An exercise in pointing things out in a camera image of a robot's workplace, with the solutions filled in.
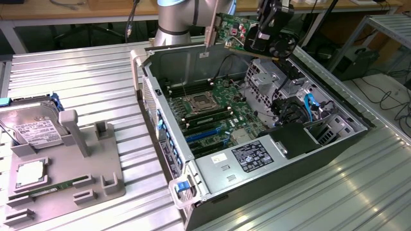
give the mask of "blue pcie slot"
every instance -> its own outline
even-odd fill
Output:
[[[214,136],[216,134],[218,134],[221,132],[221,130],[222,130],[222,127],[217,128],[217,129],[214,129],[211,131],[203,132],[203,133],[201,133],[201,134],[198,134],[195,136],[190,136],[190,137],[186,138],[186,141],[187,142],[194,142],[194,141],[198,141],[198,140],[201,140],[201,139],[203,139],[203,138],[206,138],[209,136]]]

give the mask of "hard drive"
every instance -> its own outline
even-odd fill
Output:
[[[65,108],[57,93],[11,100],[0,99],[0,126],[15,145],[30,143],[37,149],[62,144],[69,130],[59,124]]]

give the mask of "green circuit board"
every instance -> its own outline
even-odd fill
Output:
[[[198,112],[194,110],[193,103],[190,103],[190,101],[195,97],[203,97],[205,95],[209,96],[210,100],[214,100],[216,107],[213,109]],[[254,115],[252,107],[249,106],[248,102],[244,102],[241,100],[241,97],[241,92],[236,85],[229,84],[229,80],[218,79],[214,82],[213,90],[189,95],[187,97],[185,96],[179,98],[169,98],[171,110],[178,122],[181,122],[185,117],[202,115],[202,113],[207,113],[213,110],[218,110],[229,106],[233,108],[233,114],[228,119],[222,119],[211,123],[205,123],[205,125],[195,128],[198,130],[202,130],[202,128],[205,127],[205,130],[190,133],[190,135],[186,135],[186,133],[191,132],[193,130],[190,130],[186,127],[186,124],[181,122],[181,129],[186,138],[199,135],[205,131],[210,131],[217,128],[220,128],[221,130],[218,134],[207,136],[194,142],[189,142],[189,146],[197,158],[210,154],[210,152],[216,152],[217,149],[210,149],[209,151],[203,150],[207,149],[207,147],[213,147],[213,145],[218,145],[222,142],[226,142],[226,144],[225,146],[221,146],[220,149],[226,149],[238,145],[241,139],[236,139],[233,136],[233,132],[236,132],[237,130],[246,132],[252,140],[257,138],[258,134],[264,130],[266,130],[262,121]]]
[[[222,18],[222,23],[218,26],[217,42],[224,43],[228,48],[246,51],[240,41],[245,43],[249,30],[253,26],[258,25],[258,21],[225,13],[218,14],[218,16]]]

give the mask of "wooden table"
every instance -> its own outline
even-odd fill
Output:
[[[65,0],[65,3],[77,3],[81,0]],[[389,0],[392,10],[394,13],[397,8],[402,5],[398,0]],[[325,16],[326,10],[330,7],[332,0],[328,3],[318,4],[314,13],[320,13],[314,22],[313,28],[306,37],[306,41],[312,39],[314,31],[320,25],[320,21]],[[237,14],[241,16],[257,15],[258,0],[238,0]],[[296,13],[310,13],[313,5],[306,3],[294,3]],[[333,12],[353,12],[353,11],[378,11],[381,5],[360,6],[350,0],[340,0]],[[66,7],[57,6],[50,3],[50,0],[26,0],[25,4],[5,5],[0,7],[0,29],[6,38],[14,48],[17,54],[27,53],[25,44],[19,38],[15,28],[19,26],[49,26],[49,25],[67,25],[85,23],[107,23],[107,22],[126,22],[130,14],[130,9],[122,10],[98,10],[89,9],[89,5],[79,6],[79,10],[74,11]],[[135,21],[157,20],[158,6],[157,0],[142,0],[138,8]]]

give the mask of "metal workbench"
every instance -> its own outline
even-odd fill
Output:
[[[127,194],[26,230],[181,231],[167,182],[134,95],[129,53],[149,43],[17,55],[7,68],[9,96],[51,90],[79,125],[115,125]],[[373,109],[298,48],[296,55],[377,124],[329,166],[210,222],[199,230],[411,229],[410,140],[376,118]],[[0,139],[0,205],[6,202],[10,138]]]
[[[334,71],[349,48],[353,46],[356,39],[362,34],[362,31],[368,25],[370,25],[376,30],[386,34],[390,38],[397,40],[404,46],[411,49],[411,17],[405,14],[368,15],[365,16],[348,42],[345,43],[341,52],[333,58],[329,65],[330,71]]]

